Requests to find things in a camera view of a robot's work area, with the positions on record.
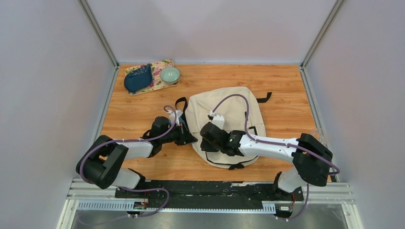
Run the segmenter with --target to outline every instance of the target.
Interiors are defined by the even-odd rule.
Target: backpack
[[[197,142],[192,144],[193,149],[208,164],[220,168],[228,168],[230,170],[244,168],[255,162],[258,156],[228,156],[220,151],[203,151],[201,149],[203,137],[200,135],[200,130],[207,122],[210,122],[208,118],[210,111],[212,111],[222,99],[231,94],[242,94],[249,102],[249,132],[258,136],[266,136],[266,129],[258,103],[265,103],[270,98],[271,93],[267,93],[266,98],[256,99],[247,87],[227,87],[193,95],[189,98],[188,104],[185,98],[181,98],[176,102],[176,104],[179,101],[186,102],[183,109],[183,119],[186,120],[190,133],[198,139]],[[223,129],[225,131],[243,131],[245,129],[246,103],[243,98],[238,96],[228,98],[219,106],[215,113],[224,116],[225,124]]]

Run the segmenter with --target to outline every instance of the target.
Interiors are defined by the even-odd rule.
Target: blue object
[[[167,83],[176,83],[179,80],[180,71],[175,67],[167,67],[160,72],[160,78]]]
[[[128,92],[135,93],[136,91],[149,86],[152,80],[152,70],[150,64],[147,64],[128,73],[124,79],[124,87]]]

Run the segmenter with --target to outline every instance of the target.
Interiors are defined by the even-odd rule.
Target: wooden tabletop
[[[157,116],[166,116],[164,105],[180,97],[232,86],[248,87],[256,98],[272,92],[267,103],[259,104],[269,137],[299,137],[315,128],[307,95],[296,65],[175,65],[181,72],[177,86],[139,95],[124,88],[122,65],[111,97],[102,134],[111,138],[139,138]],[[191,145],[164,144],[152,158],[126,160],[129,167],[146,179],[273,181],[279,171],[292,167],[287,162],[260,157],[244,169],[227,170],[207,164]]]

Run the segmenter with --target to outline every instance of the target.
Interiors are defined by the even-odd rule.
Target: floral pattern
[[[167,60],[163,60],[163,61],[157,61],[157,62],[153,62],[153,63],[149,63],[152,69],[152,75],[153,75],[153,80],[152,82],[149,84],[148,87],[142,88],[141,90],[137,91],[136,93],[129,93],[130,95],[136,95],[136,94],[142,94],[142,93],[146,93],[146,92],[151,92],[151,91],[156,91],[159,89],[163,89],[163,88],[167,88],[167,87],[172,87],[177,85],[177,83],[166,83],[164,81],[161,80],[160,78],[160,72],[167,67],[174,67],[174,62],[172,59],[167,59]],[[145,66],[143,65],[138,65],[138,66],[133,66],[130,68],[125,69],[125,76],[140,68]]]

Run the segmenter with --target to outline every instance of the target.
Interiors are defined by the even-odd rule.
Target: pink flower
[[[157,70],[153,75],[159,75],[162,69]]]

